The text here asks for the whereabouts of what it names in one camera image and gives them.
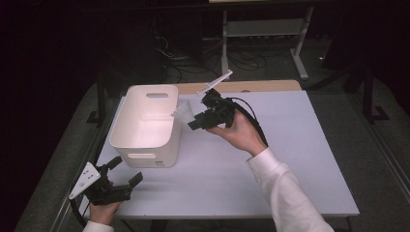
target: white table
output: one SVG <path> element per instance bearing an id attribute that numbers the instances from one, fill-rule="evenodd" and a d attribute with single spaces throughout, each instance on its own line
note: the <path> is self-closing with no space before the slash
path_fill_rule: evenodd
<path id="1" fill-rule="evenodd" d="M 324 217 L 359 213 L 304 91 L 229 93 L 253 108 L 270 147 L 287 162 Z M 194 114 L 205 106 L 188 99 Z M 98 165 L 118 156 L 108 142 Z M 271 210 L 246 165 L 249 155 L 205 130 L 183 125 L 180 152 L 170 168 L 130 168 L 124 162 L 108 172 L 115 185 L 142 171 L 144 180 L 124 202 L 118 218 L 270 218 Z M 81 204 L 84 209 L 86 200 Z"/>

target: hand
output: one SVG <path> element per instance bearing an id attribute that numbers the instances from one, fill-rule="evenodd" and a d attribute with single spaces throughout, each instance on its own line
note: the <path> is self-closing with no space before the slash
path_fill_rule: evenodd
<path id="1" fill-rule="evenodd" d="M 207 131 L 221 136 L 235 148 L 249 152 L 253 157 L 267 148 L 247 117 L 238 110 L 235 110 L 232 127 L 215 127 Z"/>
<path id="2" fill-rule="evenodd" d="M 108 205 L 95 206 L 90 204 L 90 219 L 99 224 L 109 225 L 114 213 L 118 210 L 122 202 L 114 202 Z"/>

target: white storage box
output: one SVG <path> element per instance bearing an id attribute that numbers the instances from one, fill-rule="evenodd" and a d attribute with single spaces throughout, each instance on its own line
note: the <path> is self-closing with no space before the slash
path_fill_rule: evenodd
<path id="1" fill-rule="evenodd" d="M 114 121 L 110 144 L 131 167 L 169 167 L 178 156 L 181 121 L 171 114 L 173 85 L 132 86 Z"/>

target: sleeve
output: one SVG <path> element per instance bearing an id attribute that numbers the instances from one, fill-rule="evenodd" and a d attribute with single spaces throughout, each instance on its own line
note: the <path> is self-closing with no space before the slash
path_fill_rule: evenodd
<path id="1" fill-rule="evenodd" d="M 99 224 L 88 220 L 87 225 L 82 232 L 114 232 L 114 228 L 109 225 Z"/>
<path id="2" fill-rule="evenodd" d="M 270 148 L 247 163 L 271 206 L 278 232 L 334 231 L 304 194 L 293 171 Z"/>

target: person's arm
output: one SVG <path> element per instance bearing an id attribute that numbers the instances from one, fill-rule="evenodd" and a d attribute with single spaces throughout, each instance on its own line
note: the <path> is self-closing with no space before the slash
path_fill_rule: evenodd
<path id="1" fill-rule="evenodd" d="M 271 206 L 278 232 L 334 231 L 304 194 L 292 170 L 262 142 L 245 115 L 236 111 L 231 128 L 207 131 L 253 156 L 247 163 Z"/>
<path id="2" fill-rule="evenodd" d="M 113 232 L 114 228 L 109 224 L 121 203 L 115 202 L 101 206 L 90 204 L 90 220 L 88 220 L 83 232 Z"/>

